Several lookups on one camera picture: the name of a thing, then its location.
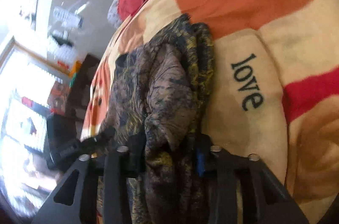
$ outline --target window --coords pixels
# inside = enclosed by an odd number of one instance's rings
[[[17,215],[34,215],[56,186],[57,172],[43,159],[47,99],[55,81],[69,79],[56,69],[10,47],[0,67],[0,190]],[[22,103],[26,97],[37,106]]]

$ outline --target bed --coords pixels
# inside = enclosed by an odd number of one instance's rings
[[[317,223],[339,191],[339,0],[147,0],[101,59],[82,139],[105,120],[118,56],[182,13],[214,39],[202,132],[233,154],[259,154]]]

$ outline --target orange object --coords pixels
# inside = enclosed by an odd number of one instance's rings
[[[72,67],[72,70],[68,74],[68,76],[73,77],[73,75],[80,70],[81,65],[82,65],[82,62],[76,61],[75,64],[73,65],[73,67]]]

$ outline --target ceiling light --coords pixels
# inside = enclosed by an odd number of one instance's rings
[[[87,3],[85,3],[82,6],[80,6],[79,9],[75,11],[75,15],[79,14],[80,12],[82,12],[82,10],[84,10],[86,7],[87,7]]]

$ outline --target white wall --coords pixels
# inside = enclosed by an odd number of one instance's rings
[[[52,0],[38,0],[36,31],[31,30],[18,15],[23,0],[0,0],[0,41],[6,29],[28,49],[46,57],[48,18]]]

